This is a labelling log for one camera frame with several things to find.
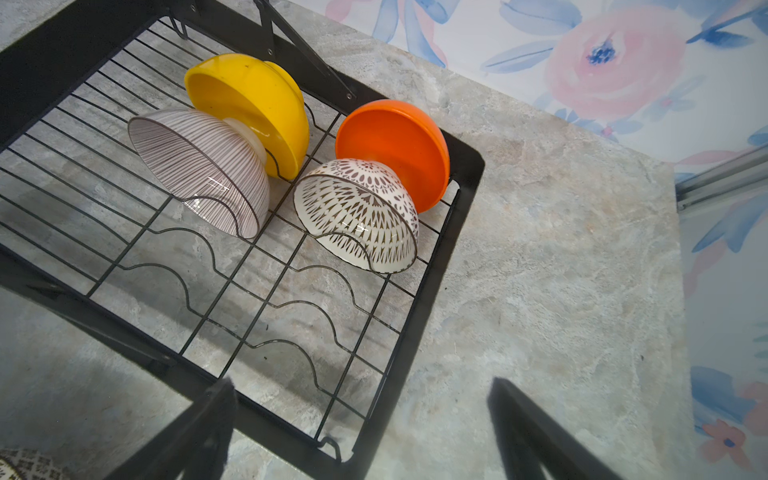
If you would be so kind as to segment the pink ribbed glass bowl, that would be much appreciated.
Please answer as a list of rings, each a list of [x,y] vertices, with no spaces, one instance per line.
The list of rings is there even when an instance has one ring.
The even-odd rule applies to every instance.
[[[270,200],[268,155],[245,124],[168,108],[131,118],[127,131],[139,157],[176,199],[229,235],[257,236]]]

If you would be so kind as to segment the white brown lattice bowl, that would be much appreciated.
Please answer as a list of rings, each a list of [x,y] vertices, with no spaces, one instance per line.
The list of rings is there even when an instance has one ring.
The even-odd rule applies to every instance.
[[[396,173],[380,162],[328,161],[297,181],[293,204],[308,233],[348,264],[394,274],[416,261],[414,202]]]

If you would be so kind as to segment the yellow plastic bowl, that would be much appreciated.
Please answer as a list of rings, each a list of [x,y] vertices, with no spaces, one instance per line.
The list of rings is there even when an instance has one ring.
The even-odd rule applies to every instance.
[[[227,53],[189,69],[184,85],[195,108],[238,120],[256,134],[272,154],[268,175],[297,177],[310,131],[303,94],[287,71],[270,61]]]

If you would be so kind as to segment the white dotted pattern bowl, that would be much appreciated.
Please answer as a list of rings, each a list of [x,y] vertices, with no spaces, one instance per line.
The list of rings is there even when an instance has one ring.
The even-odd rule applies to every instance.
[[[1,480],[67,480],[69,475],[36,450],[1,448]]]

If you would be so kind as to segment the orange plastic bowl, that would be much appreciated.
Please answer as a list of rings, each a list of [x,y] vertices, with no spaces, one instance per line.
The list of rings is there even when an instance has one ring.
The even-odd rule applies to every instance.
[[[448,187],[446,139],[429,115],[407,102],[382,99],[355,109],[338,129],[335,154],[390,167],[419,213],[434,207]]]

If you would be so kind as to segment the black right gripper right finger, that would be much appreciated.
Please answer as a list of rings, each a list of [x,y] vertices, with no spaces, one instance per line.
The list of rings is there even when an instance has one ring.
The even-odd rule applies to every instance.
[[[511,381],[494,378],[487,404],[507,478],[619,477]]]

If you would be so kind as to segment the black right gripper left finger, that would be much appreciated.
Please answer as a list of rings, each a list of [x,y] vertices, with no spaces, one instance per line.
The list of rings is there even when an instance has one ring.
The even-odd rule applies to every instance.
[[[237,395],[228,378],[107,475],[109,479],[219,479],[234,431]]]

